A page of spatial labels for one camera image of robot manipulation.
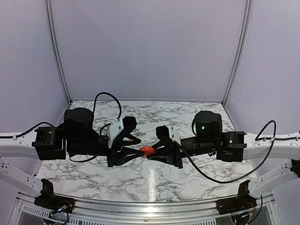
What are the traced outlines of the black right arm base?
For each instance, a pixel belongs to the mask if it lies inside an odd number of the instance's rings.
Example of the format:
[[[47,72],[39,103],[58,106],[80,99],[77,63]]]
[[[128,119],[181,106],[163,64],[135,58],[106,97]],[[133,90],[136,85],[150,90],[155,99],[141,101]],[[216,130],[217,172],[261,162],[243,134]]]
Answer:
[[[239,185],[237,196],[216,201],[216,209],[220,215],[247,210],[257,206],[256,198],[249,194],[249,183],[250,180],[247,180]]]

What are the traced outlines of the aluminium front rail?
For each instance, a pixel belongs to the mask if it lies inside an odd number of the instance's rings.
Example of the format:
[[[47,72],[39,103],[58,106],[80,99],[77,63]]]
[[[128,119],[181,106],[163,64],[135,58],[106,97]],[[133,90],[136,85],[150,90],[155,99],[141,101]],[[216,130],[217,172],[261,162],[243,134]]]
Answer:
[[[257,199],[247,210],[224,212],[221,199],[189,202],[115,202],[73,197],[73,210],[51,214],[34,204],[34,198],[19,192],[10,225],[280,225],[271,193]]]

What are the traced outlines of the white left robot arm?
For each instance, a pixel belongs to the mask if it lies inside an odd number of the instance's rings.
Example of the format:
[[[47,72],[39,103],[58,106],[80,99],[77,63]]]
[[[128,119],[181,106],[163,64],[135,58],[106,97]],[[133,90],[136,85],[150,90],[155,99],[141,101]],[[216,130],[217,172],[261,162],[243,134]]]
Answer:
[[[59,198],[53,192],[53,184],[47,179],[38,179],[10,165],[6,158],[24,157],[46,160],[64,160],[89,155],[106,157],[108,167],[121,166],[144,152],[132,145],[141,140],[131,133],[136,128],[132,116],[117,117],[108,126],[108,137],[101,137],[93,129],[94,113],[86,108],[66,110],[64,121],[59,126],[40,122],[27,131],[1,133],[0,179],[24,191],[32,197],[40,197],[42,203],[54,209]]]

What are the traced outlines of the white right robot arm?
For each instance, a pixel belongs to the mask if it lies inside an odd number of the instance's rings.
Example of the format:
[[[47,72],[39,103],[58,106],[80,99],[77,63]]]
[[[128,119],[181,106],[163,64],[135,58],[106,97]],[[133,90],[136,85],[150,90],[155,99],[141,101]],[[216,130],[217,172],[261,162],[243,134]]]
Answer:
[[[192,121],[194,136],[180,138],[172,127],[159,126],[156,135],[159,142],[148,147],[145,157],[182,168],[183,158],[198,155],[215,155],[223,162],[242,162],[255,158],[282,158],[279,166],[264,175],[246,180],[239,185],[238,195],[232,200],[237,210],[250,203],[250,197],[264,193],[300,177],[300,134],[255,135],[243,131],[223,132],[222,117],[211,111],[198,112]]]

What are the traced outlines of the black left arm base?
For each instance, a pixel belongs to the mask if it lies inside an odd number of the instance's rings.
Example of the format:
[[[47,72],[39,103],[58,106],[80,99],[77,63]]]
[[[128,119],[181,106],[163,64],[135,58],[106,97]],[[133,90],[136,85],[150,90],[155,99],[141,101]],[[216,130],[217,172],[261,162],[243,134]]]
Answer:
[[[72,213],[75,200],[74,198],[56,195],[53,184],[46,179],[42,179],[42,190],[40,195],[35,197],[34,204],[46,209],[52,210],[53,213]]]

